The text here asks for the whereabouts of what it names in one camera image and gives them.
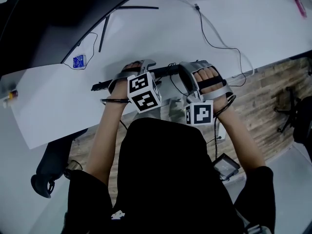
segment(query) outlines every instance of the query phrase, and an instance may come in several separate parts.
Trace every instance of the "chair leg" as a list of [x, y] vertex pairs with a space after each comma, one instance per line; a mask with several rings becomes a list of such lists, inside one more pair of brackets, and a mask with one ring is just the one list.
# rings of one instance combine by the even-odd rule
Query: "chair leg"
[[290, 95], [291, 95], [291, 111], [294, 110], [294, 96], [293, 96], [293, 90], [292, 88], [287, 87], [286, 90], [289, 91]]
[[284, 132], [285, 129], [286, 129], [286, 127], [287, 127], [289, 124], [291, 124], [291, 122], [292, 122], [292, 118], [291, 118], [291, 117], [288, 117], [288, 119], [287, 119], [285, 125], [283, 126], [283, 128], [282, 128], [282, 129], [278, 128], [277, 131], [278, 131], [279, 133]]
[[291, 111], [279, 110], [277, 107], [274, 107], [274, 111], [280, 114], [290, 115]]

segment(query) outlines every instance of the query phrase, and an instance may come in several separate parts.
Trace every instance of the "office chair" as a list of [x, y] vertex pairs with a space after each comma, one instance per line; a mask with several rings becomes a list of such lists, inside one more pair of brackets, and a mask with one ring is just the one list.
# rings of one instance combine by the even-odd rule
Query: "office chair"
[[280, 133], [284, 132], [288, 125], [294, 127], [293, 138], [295, 142], [305, 146], [310, 160], [312, 160], [312, 96], [301, 100], [294, 97], [292, 88], [287, 87], [286, 90], [290, 92], [291, 109], [284, 111], [278, 110], [276, 107], [274, 108], [275, 112], [289, 115], [283, 128], [278, 128], [277, 131]]
[[11, 12], [13, 11], [13, 8], [15, 4], [18, 2], [18, 0], [7, 0], [4, 3], [0, 3], [0, 38], [2, 35], [2, 32], [4, 30], [5, 24], [8, 21]]
[[31, 185], [39, 195], [51, 198], [55, 186], [55, 180], [59, 179], [64, 172], [67, 178], [70, 176], [66, 167], [73, 140], [83, 135], [88, 129], [65, 136], [50, 142], [37, 167], [36, 174], [31, 177]]

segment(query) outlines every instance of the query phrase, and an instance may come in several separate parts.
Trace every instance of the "black monitor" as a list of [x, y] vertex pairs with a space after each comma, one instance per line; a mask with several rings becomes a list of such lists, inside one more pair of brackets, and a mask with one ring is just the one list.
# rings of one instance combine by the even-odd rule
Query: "black monitor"
[[90, 31], [126, 1], [18, 0], [0, 37], [0, 76], [64, 63]]

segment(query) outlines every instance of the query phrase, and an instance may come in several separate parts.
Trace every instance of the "white table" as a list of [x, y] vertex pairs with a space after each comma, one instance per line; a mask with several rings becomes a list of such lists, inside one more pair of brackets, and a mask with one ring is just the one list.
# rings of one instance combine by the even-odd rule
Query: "white table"
[[[190, 0], [213, 22], [228, 46], [239, 48], [254, 68], [301, 54], [312, 49], [312, 5], [302, 0], [308, 18], [301, 17], [293, 0]], [[98, 33], [95, 55], [84, 71], [66, 65], [28, 69], [18, 84], [19, 98], [12, 110], [30, 149], [94, 126], [104, 106], [100, 98], [108, 91], [91, 92], [93, 84], [112, 79], [134, 60], [153, 59], [156, 67], [171, 62], [205, 59], [214, 64], [224, 78], [240, 73], [238, 53], [208, 46], [200, 30], [198, 13], [181, 0], [130, 0], [127, 5], [158, 6], [159, 10], [119, 10], [110, 18], [101, 53]], [[209, 41], [222, 46], [204, 23]], [[92, 55], [94, 34], [89, 34], [72, 53]], [[251, 70], [245, 59], [243, 71]], [[176, 85], [185, 91], [178, 76]], [[163, 99], [178, 91], [163, 78]], [[124, 113], [134, 111], [128, 105]]]

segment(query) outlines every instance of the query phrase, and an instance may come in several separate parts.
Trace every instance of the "person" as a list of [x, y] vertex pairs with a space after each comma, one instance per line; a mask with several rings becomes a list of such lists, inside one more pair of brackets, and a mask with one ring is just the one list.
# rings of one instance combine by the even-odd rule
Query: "person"
[[[126, 68], [138, 67], [140, 63]], [[197, 82], [218, 76], [212, 68], [195, 73]], [[222, 83], [205, 88], [208, 93]], [[109, 98], [127, 98], [127, 81]], [[214, 100], [214, 112], [227, 103]], [[218, 118], [234, 145], [247, 180], [235, 204], [212, 166], [206, 142], [194, 127], [155, 118], [131, 123], [118, 160], [116, 204], [108, 193], [116, 135], [126, 104], [107, 102], [85, 171], [73, 171], [62, 233], [164, 230], [247, 233], [253, 225], [274, 233], [273, 173], [243, 122], [230, 106]]]

